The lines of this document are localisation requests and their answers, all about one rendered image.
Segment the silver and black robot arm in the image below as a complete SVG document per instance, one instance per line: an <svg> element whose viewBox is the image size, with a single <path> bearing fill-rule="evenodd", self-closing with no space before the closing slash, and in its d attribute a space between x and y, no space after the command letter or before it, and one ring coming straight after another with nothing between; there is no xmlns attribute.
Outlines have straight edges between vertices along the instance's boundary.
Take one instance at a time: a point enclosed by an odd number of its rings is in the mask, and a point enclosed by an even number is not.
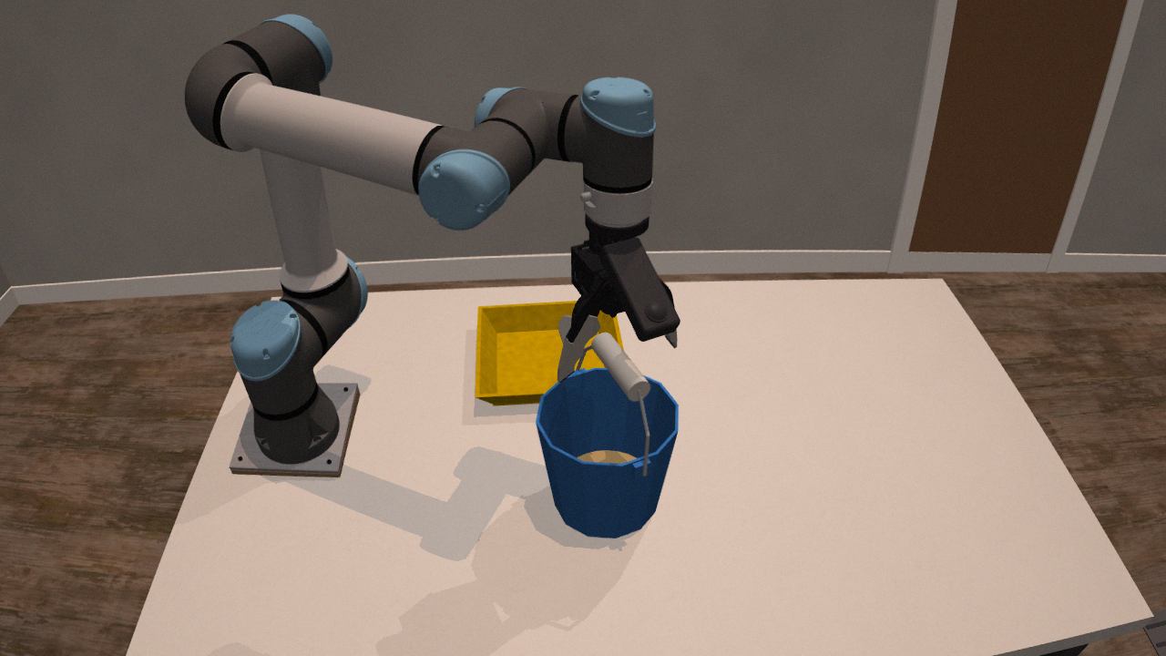
<svg viewBox="0 0 1166 656"><path fill-rule="evenodd" d="M210 49L187 80L187 113L201 136L234 151L260 149L286 261L283 296L239 317L230 351L257 443L278 464L304 464L336 440L339 416L312 368L368 298L353 259L336 251L322 167L417 195L448 230L489 219L543 158L582 163L580 200L603 227L634 227L652 213L656 124L640 80L603 77L583 96L491 89L468 132L321 97L330 71L325 34L309 17L283 14ZM607 244L599 258L639 341L676 331L681 319L639 238Z"/></svg>

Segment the blue pail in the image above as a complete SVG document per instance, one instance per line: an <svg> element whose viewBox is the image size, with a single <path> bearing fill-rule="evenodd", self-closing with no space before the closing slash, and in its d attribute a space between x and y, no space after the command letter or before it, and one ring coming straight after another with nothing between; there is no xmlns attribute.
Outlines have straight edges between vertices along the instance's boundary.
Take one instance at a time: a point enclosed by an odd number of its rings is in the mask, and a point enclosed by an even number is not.
<svg viewBox="0 0 1166 656"><path fill-rule="evenodd" d="M580 369L588 350L605 368ZM545 392L536 425L566 525L595 538L642 529L656 512L679 405L662 383L644 376L611 333L596 336L578 369Z"/></svg>

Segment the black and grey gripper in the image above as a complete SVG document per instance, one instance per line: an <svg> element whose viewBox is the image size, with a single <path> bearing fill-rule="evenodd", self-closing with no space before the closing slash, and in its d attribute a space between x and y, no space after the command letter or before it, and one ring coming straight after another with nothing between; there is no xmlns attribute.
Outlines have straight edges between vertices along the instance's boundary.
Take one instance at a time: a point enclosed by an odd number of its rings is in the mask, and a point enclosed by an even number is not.
<svg viewBox="0 0 1166 656"><path fill-rule="evenodd" d="M571 281L578 288L580 299L574 306L573 316L566 315L559 319L559 336L563 343L559 355L559 383L570 378L588 340L598 333L599 311L611 317L625 312L609 281L607 271L600 264L600 248L607 244L633 240L648 227L649 216L634 227L625 228L603 227L586 216L588 240L571 248Z"/></svg>

